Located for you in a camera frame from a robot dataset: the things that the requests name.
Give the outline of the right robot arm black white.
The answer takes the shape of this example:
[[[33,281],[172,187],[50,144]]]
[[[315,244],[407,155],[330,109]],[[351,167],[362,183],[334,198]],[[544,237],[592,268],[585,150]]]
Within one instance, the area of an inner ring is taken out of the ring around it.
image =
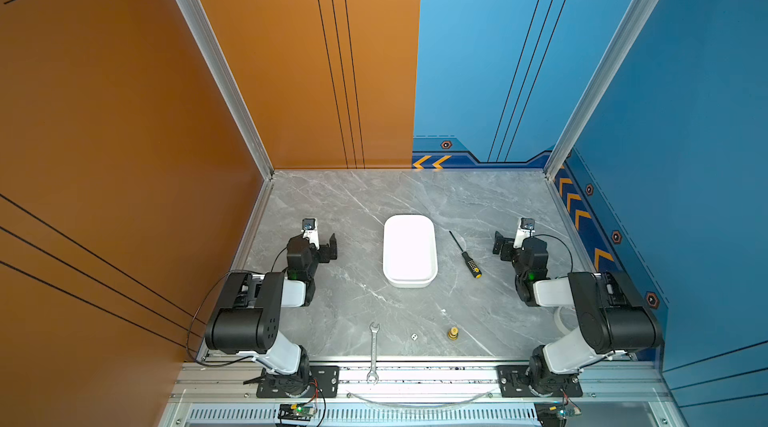
[[[547,243],[525,230],[513,238],[495,232],[492,252],[511,263],[516,292],[527,306],[575,310],[577,327],[532,353],[530,383],[569,381],[613,354],[662,344],[661,325],[628,274],[570,272],[551,278]]]

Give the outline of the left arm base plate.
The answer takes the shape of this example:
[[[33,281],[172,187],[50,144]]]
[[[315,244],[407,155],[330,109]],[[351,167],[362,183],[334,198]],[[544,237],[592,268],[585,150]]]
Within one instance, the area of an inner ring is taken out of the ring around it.
[[[340,368],[337,365],[315,365],[301,367],[291,375],[265,374],[258,383],[256,397],[259,399],[309,399],[318,395],[320,399],[335,398],[339,387]]]

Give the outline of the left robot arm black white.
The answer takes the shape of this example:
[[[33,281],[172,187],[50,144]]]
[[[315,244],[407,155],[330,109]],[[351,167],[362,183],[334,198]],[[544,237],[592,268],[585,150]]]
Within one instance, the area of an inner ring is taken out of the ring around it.
[[[316,244],[302,234],[288,241],[283,270],[229,274],[206,325],[206,346],[261,364],[274,381],[306,386],[308,354],[280,332],[280,316],[284,308],[311,304],[318,267],[337,258],[335,235],[325,244]]]

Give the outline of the black yellow screwdriver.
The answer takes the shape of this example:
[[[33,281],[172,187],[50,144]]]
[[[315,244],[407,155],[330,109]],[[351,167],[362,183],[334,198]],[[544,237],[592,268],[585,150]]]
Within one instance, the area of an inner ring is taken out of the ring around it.
[[[472,277],[474,279],[481,278],[482,277],[482,272],[481,272],[480,268],[478,267],[477,263],[475,262],[475,260],[466,251],[466,249],[461,244],[461,242],[458,240],[456,235],[452,231],[450,231],[449,234],[450,234],[451,238],[453,239],[453,241],[455,242],[455,244],[457,245],[457,247],[459,248],[461,256],[462,256],[462,259],[464,261],[464,264],[468,268],[468,270],[469,270],[470,274],[472,275]]]

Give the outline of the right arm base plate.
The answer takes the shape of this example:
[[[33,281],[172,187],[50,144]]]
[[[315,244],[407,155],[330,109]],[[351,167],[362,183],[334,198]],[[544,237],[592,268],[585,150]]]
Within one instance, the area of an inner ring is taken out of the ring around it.
[[[553,374],[547,369],[534,372],[530,366],[499,365],[497,383],[504,398],[583,396],[581,383],[574,374]]]

